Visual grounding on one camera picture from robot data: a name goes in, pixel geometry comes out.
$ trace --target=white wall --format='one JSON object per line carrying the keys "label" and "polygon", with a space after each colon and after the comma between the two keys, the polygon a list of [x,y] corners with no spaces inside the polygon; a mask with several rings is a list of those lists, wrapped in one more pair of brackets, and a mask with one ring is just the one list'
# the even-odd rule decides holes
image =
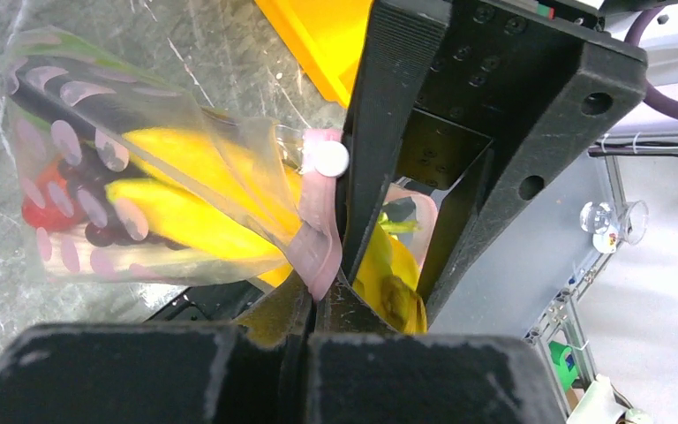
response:
{"label": "white wall", "polygon": [[628,200],[651,211],[581,301],[599,372],[656,422],[678,423],[678,159],[622,158]]}

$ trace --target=table surface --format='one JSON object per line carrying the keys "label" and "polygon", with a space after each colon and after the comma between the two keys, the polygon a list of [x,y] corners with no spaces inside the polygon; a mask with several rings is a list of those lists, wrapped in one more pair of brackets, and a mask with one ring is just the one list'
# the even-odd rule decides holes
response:
{"label": "table surface", "polygon": [[[323,100],[252,0],[1,0],[0,71],[14,34],[49,25],[190,90],[201,104],[208,97],[232,114],[267,115],[294,128],[342,125],[344,110]],[[26,259],[4,128],[0,88],[0,352],[37,322],[142,321],[182,290],[30,277],[37,265]]]}

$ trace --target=green object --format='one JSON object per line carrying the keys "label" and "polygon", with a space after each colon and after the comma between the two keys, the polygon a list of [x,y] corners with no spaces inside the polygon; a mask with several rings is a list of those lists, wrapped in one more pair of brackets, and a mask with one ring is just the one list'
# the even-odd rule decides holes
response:
{"label": "green object", "polygon": [[540,14],[540,15],[542,15],[542,16],[544,16],[544,17],[546,17],[546,18],[550,18],[550,19],[551,19],[551,18],[553,17],[553,15],[554,15],[554,9],[551,8],[551,7],[545,6],[545,5],[543,5],[543,4],[540,4],[540,5],[537,7],[537,13]]}
{"label": "green object", "polygon": [[550,342],[550,356],[557,370],[562,389],[568,391],[573,382],[578,378],[578,367],[573,361],[573,349],[565,344]]}
{"label": "green object", "polygon": [[380,213],[378,216],[378,224],[380,224],[380,227],[389,234],[405,234],[418,230],[417,221],[411,220],[400,223],[391,221],[388,219],[386,212]]}

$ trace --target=plastic bag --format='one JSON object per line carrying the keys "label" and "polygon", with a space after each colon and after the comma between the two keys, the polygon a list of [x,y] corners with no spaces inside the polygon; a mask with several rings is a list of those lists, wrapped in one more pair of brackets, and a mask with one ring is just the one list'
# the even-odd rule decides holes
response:
{"label": "plastic bag", "polygon": [[[15,40],[7,117],[22,215],[50,278],[249,279],[268,288],[294,267],[323,297],[341,261],[333,180],[349,161],[341,132],[202,108],[56,28]],[[354,285],[399,330],[424,331],[414,291],[434,202],[397,186],[388,196],[415,205],[403,231],[413,254],[379,223]]]}

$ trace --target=pink plastic strip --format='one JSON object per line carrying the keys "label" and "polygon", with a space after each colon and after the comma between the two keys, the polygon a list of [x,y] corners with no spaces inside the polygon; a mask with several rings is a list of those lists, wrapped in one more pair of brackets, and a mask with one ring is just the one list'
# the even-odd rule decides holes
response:
{"label": "pink plastic strip", "polygon": [[[307,130],[305,149],[327,141],[340,140],[339,130]],[[285,255],[303,278],[313,299],[326,296],[342,264],[342,242],[336,229],[336,179],[308,170],[303,175],[303,189],[298,213],[303,226],[287,246]]]}

